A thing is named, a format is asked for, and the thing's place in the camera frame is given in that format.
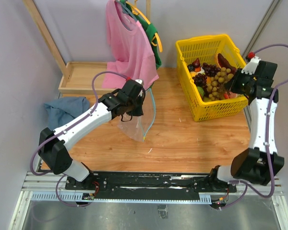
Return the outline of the green longan bunch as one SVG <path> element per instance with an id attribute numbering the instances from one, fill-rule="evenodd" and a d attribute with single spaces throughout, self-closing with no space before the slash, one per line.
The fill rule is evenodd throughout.
<path id="1" fill-rule="evenodd" d="M 221 71 L 214 77 L 207 76 L 206 92 L 211 101 L 229 99 L 227 94 L 230 91 L 224 88 L 224 83 L 233 78 L 233 74 L 230 72 L 230 69 L 221 68 Z"/>

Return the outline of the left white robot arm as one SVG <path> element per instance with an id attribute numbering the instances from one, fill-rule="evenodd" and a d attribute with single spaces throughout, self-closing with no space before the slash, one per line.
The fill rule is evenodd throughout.
<path id="1" fill-rule="evenodd" d="M 83 137 L 100 125 L 116 117 L 141 116 L 140 107 L 145 98 L 142 80 L 127 80 L 122 89 L 117 89 L 99 98 L 94 106 L 66 125 L 40 133 L 39 157 L 55 174 L 64 174 L 76 180 L 82 189 L 93 185 L 89 169 L 74 159 L 69 150 Z"/>

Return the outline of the green yellow mango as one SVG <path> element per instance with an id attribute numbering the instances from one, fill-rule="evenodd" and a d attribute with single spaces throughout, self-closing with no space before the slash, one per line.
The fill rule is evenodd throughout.
<path id="1" fill-rule="evenodd" d="M 196 88 L 197 88 L 200 96 L 203 98 L 203 97 L 204 97 L 204 94 L 205 94 L 204 89 L 203 89 L 202 87 L 200 87 L 200 86 L 197 86 Z"/>

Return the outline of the clear zip top bag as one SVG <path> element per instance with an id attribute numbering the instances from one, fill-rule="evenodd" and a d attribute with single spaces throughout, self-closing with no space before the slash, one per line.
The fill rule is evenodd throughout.
<path id="1" fill-rule="evenodd" d="M 152 93 L 152 89 L 146 91 L 146 98 L 143 103 L 143 115 L 134 116 L 131 121 L 119 121 L 117 127 L 129 138 L 144 142 L 145 137 L 152 127 L 156 118 L 156 103 Z"/>

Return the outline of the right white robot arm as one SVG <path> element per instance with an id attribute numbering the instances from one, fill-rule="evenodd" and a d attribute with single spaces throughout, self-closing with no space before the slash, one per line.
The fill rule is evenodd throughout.
<path id="1" fill-rule="evenodd" d="M 251 137 L 248 148 L 230 166 L 216 166 L 209 174 L 208 187 L 218 192 L 231 180 L 267 185 L 284 166 L 274 138 L 278 91 L 272 88 L 277 64 L 253 57 L 225 84 L 226 90 L 248 98 Z"/>

